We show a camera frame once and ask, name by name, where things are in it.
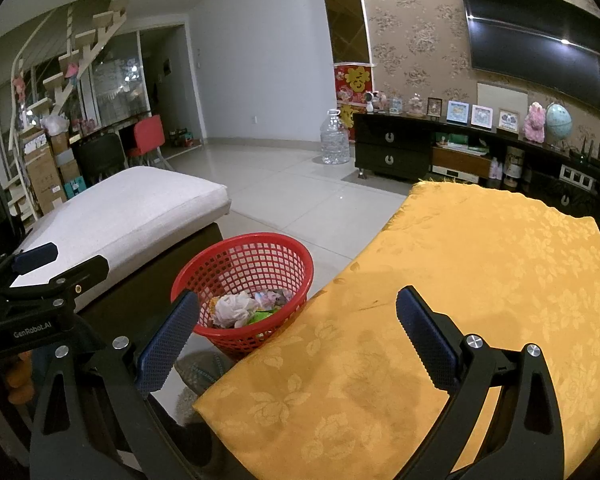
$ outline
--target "black chair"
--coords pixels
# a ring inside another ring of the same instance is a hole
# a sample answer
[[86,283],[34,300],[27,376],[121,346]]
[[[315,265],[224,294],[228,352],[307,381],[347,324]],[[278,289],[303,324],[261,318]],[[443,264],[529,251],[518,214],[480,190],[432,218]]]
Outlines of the black chair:
[[114,133],[76,146],[74,155],[88,186],[125,169],[125,152],[120,138]]

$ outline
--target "yellow tablecloth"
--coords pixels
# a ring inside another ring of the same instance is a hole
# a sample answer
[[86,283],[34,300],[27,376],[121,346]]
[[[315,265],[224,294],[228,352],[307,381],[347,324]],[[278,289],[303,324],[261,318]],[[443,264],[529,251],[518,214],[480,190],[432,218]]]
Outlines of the yellow tablecloth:
[[[591,218],[478,186],[415,186],[288,329],[195,408],[260,480],[393,479],[448,398],[396,319],[409,284],[491,346],[542,347],[572,472],[600,437],[600,233]],[[475,457],[496,400],[492,388],[458,465]]]

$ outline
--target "blue picture frame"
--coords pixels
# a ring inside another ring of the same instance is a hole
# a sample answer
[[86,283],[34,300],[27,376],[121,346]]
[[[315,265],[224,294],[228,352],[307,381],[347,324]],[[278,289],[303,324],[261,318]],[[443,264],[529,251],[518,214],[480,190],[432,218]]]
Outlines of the blue picture frame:
[[460,101],[449,101],[446,108],[446,120],[452,123],[467,124],[471,105]]

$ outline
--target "red chair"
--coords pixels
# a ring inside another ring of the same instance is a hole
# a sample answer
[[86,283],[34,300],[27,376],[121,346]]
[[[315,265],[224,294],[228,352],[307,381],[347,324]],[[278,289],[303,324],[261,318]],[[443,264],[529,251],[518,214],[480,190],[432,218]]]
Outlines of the red chair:
[[160,146],[164,144],[164,130],[162,129],[162,121],[160,115],[154,115],[147,119],[137,122],[133,126],[135,146],[126,149],[126,156],[140,158],[142,166],[152,166],[153,160],[149,156],[153,150],[158,153],[158,158],[164,164],[164,167],[173,171],[171,165],[164,160]]

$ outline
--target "doorway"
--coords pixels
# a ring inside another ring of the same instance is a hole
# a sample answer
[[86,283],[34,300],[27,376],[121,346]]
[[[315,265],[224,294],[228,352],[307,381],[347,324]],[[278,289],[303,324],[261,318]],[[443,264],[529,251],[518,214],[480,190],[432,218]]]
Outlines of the doorway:
[[160,114],[169,159],[202,145],[184,25],[140,31],[142,66],[153,115]]

